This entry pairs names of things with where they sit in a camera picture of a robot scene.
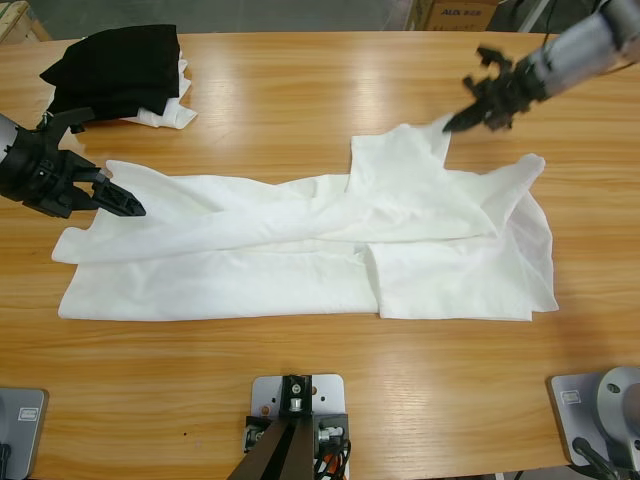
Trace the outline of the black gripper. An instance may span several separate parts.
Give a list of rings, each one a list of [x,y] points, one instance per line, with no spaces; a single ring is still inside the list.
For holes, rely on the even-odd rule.
[[[18,129],[3,150],[1,195],[51,217],[74,211],[103,209],[120,217],[142,217],[145,208],[93,163],[60,150],[45,135]],[[91,196],[75,184],[92,183]]]
[[[516,114],[528,112],[532,102],[545,99],[542,83],[528,59],[519,61],[513,69],[500,70],[495,78],[474,81],[467,76],[463,85],[475,102],[455,113],[443,127],[444,132],[464,132],[479,124],[492,131],[511,129]]]

